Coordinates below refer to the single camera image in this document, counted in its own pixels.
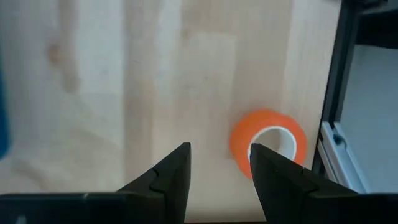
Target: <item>blue object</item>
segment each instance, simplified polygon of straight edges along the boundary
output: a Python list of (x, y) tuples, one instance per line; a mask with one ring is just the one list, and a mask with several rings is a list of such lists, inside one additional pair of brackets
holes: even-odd
[(0, 58), (0, 159), (2, 159), (7, 154), (10, 145), (3, 79), (4, 77), (2, 75)]

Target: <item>black frame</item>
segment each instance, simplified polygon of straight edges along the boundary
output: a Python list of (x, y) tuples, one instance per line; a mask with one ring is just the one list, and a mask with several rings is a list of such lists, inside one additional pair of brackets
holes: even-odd
[[(321, 119), (321, 121), (329, 122), (332, 128), (334, 128), (335, 121), (340, 121), (341, 119), (354, 46), (358, 40), (358, 32), (364, 32), (364, 29), (360, 29), (362, 12), (366, 9), (383, 5), (386, 2), (387, 0), (342, 0), (341, 2)], [(322, 140), (320, 134), (321, 125), (318, 130), (319, 134), (316, 146), (318, 146), (318, 141)], [(312, 171), (320, 175), (325, 175), (325, 166), (319, 155), (318, 148), (315, 149)]]

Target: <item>tape roll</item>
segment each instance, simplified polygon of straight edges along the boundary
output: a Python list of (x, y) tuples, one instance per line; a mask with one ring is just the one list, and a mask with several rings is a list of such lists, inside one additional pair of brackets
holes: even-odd
[(229, 148), (243, 174), (251, 179), (250, 148), (251, 144), (265, 133), (278, 130), (280, 145), (276, 150), (286, 158), (300, 164), (304, 163), (307, 153), (307, 139), (303, 129), (292, 118), (273, 110), (257, 110), (245, 116), (234, 127)]

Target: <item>light wood surface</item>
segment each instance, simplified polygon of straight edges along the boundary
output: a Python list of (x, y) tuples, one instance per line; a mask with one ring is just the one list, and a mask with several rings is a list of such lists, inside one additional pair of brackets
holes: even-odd
[(3, 192), (116, 190), (192, 143), (188, 222), (254, 221), (233, 125), (296, 119), (311, 167), (335, 0), (0, 0), (13, 139)]

